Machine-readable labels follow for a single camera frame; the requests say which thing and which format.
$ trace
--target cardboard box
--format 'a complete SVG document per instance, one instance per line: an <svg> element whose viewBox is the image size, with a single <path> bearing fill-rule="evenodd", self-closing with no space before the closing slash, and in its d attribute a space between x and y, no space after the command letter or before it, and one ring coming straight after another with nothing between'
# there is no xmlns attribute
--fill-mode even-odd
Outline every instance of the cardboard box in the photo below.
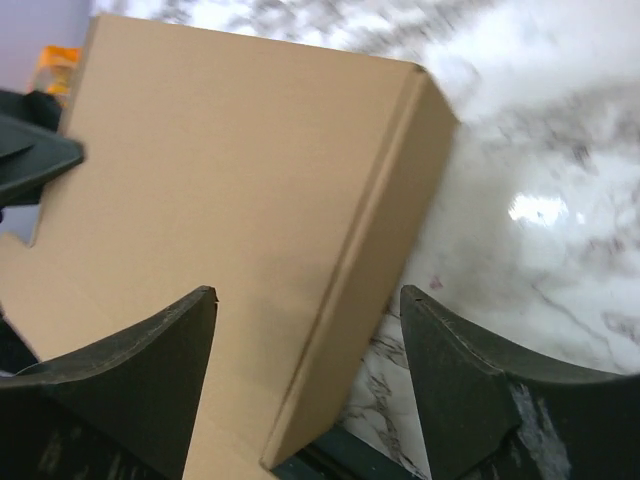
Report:
<svg viewBox="0 0 640 480"><path fill-rule="evenodd" d="M87 158L48 186L31 248L0 237L7 316L46 359L214 286L185 478L270 478L343 406L448 156L447 103L410 63L106 16L64 123Z"/></svg>

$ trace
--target marble surface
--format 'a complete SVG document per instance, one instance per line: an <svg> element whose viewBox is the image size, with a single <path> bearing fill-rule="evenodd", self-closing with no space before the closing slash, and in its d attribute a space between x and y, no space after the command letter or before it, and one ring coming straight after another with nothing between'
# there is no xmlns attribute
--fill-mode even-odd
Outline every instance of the marble surface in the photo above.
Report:
<svg viewBox="0 0 640 480"><path fill-rule="evenodd" d="M96 9L422 64L463 124L400 284L552 357L640 371L640 2L98 0ZM428 478L397 300L341 420Z"/></svg>

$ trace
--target white wall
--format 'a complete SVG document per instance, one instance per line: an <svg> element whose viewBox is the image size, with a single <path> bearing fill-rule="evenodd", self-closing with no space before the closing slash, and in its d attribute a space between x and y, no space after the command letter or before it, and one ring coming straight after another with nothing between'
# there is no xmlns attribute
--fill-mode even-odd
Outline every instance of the white wall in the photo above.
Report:
<svg viewBox="0 0 640 480"><path fill-rule="evenodd" d="M24 90L42 47L82 46L92 0L0 0L0 88Z"/></svg>

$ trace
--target black object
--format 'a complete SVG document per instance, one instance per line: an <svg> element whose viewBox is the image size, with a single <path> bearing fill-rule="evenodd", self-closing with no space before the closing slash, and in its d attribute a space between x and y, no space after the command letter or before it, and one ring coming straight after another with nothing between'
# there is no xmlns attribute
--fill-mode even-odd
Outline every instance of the black object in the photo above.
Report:
<svg viewBox="0 0 640 480"><path fill-rule="evenodd" d="M82 146L55 133L51 95L0 91L0 208L39 203L45 183L80 164Z"/></svg>
<svg viewBox="0 0 640 480"><path fill-rule="evenodd" d="M272 473L280 480L418 480L338 425Z"/></svg>
<svg viewBox="0 0 640 480"><path fill-rule="evenodd" d="M640 376L535 353L416 287L401 313L433 480L640 478Z"/></svg>
<svg viewBox="0 0 640 480"><path fill-rule="evenodd" d="M0 379L0 478L181 479L216 311L215 292L201 287L126 330Z"/></svg>

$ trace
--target yellow object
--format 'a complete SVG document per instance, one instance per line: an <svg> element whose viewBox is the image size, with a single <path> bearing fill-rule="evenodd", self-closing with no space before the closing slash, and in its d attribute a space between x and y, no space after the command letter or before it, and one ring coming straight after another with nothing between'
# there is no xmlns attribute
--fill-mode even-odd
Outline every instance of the yellow object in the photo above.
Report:
<svg viewBox="0 0 640 480"><path fill-rule="evenodd" d="M71 76L80 59L79 48L49 45L42 49L31 84L31 90L54 95L62 105L69 97Z"/></svg>

